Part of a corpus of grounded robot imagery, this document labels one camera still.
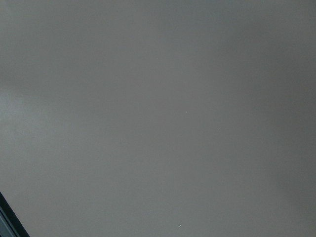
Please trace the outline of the dark table edge rail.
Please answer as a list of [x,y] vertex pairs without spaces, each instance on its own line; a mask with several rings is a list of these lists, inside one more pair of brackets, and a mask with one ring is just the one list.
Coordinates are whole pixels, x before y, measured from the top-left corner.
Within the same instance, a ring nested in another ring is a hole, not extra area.
[[0,237],[30,237],[2,194],[0,194]]

